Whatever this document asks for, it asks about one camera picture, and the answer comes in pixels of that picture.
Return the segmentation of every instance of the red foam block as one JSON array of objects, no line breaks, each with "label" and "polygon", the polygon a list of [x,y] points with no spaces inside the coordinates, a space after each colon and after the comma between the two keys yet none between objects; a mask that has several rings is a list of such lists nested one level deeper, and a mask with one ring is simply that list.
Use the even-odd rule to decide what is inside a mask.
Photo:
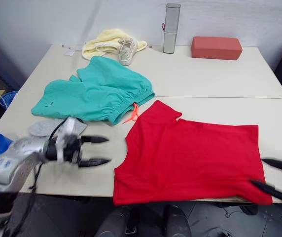
[{"label": "red foam block", "polygon": [[237,38],[195,36],[191,45],[193,58],[237,60],[241,53]]}]

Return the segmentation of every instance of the white sneaker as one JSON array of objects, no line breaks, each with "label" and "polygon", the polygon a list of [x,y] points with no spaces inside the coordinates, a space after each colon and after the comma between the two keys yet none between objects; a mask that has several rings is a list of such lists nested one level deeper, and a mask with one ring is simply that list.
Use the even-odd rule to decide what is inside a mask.
[{"label": "white sneaker", "polygon": [[137,51],[138,43],[133,38],[120,39],[121,48],[119,50],[119,62],[124,66],[132,63],[132,57]]}]

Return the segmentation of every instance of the t-shirt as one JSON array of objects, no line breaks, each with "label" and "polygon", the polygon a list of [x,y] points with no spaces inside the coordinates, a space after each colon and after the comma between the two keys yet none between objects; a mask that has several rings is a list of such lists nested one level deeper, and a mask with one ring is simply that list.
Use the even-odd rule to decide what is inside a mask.
[{"label": "t-shirt", "polygon": [[265,182],[257,125],[178,119],[159,100],[126,137],[128,153],[115,169],[116,205],[239,196],[271,204],[250,180]]}]

